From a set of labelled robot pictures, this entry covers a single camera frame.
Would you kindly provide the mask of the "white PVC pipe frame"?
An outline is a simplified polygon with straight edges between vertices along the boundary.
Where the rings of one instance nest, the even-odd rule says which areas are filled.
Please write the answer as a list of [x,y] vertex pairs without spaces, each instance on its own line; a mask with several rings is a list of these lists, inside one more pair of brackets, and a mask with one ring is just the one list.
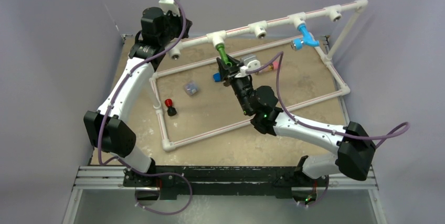
[[[226,39],[246,34],[253,34],[258,39],[263,39],[267,34],[268,28],[283,26],[283,25],[292,25],[298,28],[301,25],[304,25],[306,20],[314,19],[318,17],[328,17],[332,22],[336,22],[341,19],[341,14],[343,12],[352,10],[354,14],[349,18],[347,24],[341,31],[338,40],[332,46],[329,53],[325,54],[320,46],[315,48],[315,51],[319,54],[320,59],[327,67],[329,72],[331,73],[333,79],[336,81],[338,85],[338,90],[335,92],[331,92],[329,94],[316,97],[314,99],[306,100],[301,103],[297,103],[288,107],[289,111],[295,111],[297,109],[301,109],[307,107],[309,105],[317,104],[329,99],[338,98],[345,96],[350,93],[350,88],[348,84],[342,79],[341,75],[337,72],[335,67],[333,66],[333,55],[351,30],[352,26],[357,21],[360,14],[366,9],[368,6],[368,0],[355,0],[351,3],[342,4],[342,5],[332,5],[328,7],[323,7],[318,10],[313,10],[310,12],[300,12],[296,14],[291,14],[286,17],[277,18],[273,20],[262,20],[258,22],[251,23],[247,26],[234,28],[231,30],[220,30],[212,33],[208,33],[204,36],[183,40],[180,41],[173,49],[169,52],[169,56],[172,59],[178,59],[181,56],[181,51],[186,48],[190,48],[193,46],[198,46],[202,44],[212,44],[213,46],[222,44]],[[167,128],[164,120],[164,113],[161,110],[159,105],[154,106],[156,110],[156,115],[158,119],[158,123],[161,130],[161,144],[162,148],[166,152],[170,152],[175,150],[176,148],[189,145],[198,141],[202,141],[208,139],[213,136],[221,135],[226,132],[234,131],[241,127],[247,126],[249,124],[249,120],[243,120],[231,125],[227,125],[224,127],[220,127],[218,129],[208,131],[205,133],[201,133],[192,137],[185,138],[179,141],[171,141],[168,137]]]

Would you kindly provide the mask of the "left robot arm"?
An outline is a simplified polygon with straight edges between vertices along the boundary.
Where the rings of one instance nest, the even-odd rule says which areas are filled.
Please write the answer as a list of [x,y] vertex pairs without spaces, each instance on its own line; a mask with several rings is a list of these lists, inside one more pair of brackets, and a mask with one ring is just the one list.
[[166,12],[159,7],[145,9],[141,30],[135,35],[122,76],[99,108],[87,111],[83,118],[90,143],[97,149],[99,164],[106,165],[102,154],[110,154],[136,172],[136,180],[144,187],[156,182],[156,164],[137,147],[136,134],[127,122],[145,82],[156,73],[164,56],[188,36],[191,25],[182,9]]

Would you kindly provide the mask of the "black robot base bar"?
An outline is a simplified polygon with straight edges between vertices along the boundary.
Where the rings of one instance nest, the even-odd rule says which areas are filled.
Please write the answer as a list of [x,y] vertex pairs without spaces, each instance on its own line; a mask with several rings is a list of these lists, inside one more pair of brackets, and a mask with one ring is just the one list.
[[273,196],[304,203],[317,198],[328,179],[312,179],[294,166],[171,166],[157,165],[143,176],[124,170],[124,187],[152,187],[162,200],[179,195]]

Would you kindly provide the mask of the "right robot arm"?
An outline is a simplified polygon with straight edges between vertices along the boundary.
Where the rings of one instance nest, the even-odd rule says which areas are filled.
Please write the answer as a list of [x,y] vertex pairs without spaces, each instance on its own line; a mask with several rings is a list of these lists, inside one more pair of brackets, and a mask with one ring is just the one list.
[[358,181],[367,179],[376,145],[359,123],[327,125],[288,115],[277,106],[279,99],[270,86],[255,89],[251,76],[237,76],[243,63],[228,59],[229,64],[217,59],[221,79],[224,86],[232,87],[244,115],[252,117],[250,123],[259,133],[296,138],[329,151],[328,155],[300,160],[294,172],[298,184],[306,186],[316,178],[337,173]]

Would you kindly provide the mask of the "green water faucet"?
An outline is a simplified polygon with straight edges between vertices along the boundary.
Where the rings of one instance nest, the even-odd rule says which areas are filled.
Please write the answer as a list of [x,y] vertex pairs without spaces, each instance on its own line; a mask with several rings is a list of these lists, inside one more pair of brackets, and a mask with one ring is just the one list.
[[218,51],[221,61],[228,66],[232,66],[232,62],[229,60],[226,50],[225,50],[225,44],[219,43],[215,46],[215,49]]

